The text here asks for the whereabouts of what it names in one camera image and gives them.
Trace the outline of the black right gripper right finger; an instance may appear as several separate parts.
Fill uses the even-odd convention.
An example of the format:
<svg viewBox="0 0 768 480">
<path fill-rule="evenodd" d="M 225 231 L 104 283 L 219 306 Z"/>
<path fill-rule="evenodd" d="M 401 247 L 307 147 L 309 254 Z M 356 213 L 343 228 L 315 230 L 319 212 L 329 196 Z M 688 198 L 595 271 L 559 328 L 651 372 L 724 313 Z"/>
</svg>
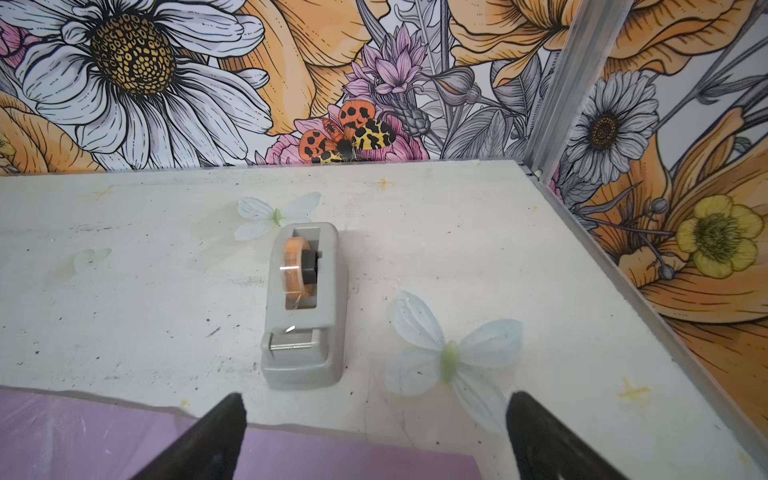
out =
<svg viewBox="0 0 768 480">
<path fill-rule="evenodd" d="M 506 426 L 522 479 L 626 479 L 525 391 L 511 395 Z"/>
</svg>

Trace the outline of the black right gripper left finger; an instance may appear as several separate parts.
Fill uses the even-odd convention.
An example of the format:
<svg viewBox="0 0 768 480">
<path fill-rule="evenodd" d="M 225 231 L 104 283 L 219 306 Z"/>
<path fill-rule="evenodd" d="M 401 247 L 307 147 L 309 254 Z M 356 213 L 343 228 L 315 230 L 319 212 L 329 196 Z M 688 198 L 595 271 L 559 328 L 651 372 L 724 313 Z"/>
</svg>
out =
<svg viewBox="0 0 768 480">
<path fill-rule="evenodd" d="M 230 393 L 133 479 L 232 480 L 246 428 L 242 396 Z"/>
</svg>

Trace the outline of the purple wrapping paper sheet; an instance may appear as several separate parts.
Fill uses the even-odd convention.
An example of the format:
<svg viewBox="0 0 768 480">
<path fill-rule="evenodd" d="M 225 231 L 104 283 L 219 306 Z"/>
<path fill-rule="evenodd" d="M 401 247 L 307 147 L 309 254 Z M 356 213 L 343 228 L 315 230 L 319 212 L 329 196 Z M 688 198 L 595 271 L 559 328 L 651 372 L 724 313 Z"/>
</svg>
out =
<svg viewBox="0 0 768 480">
<path fill-rule="evenodd" d="M 4 388 L 4 479 L 477 479 L 469 455 L 249 426 L 230 395 L 200 419 Z"/>
</svg>

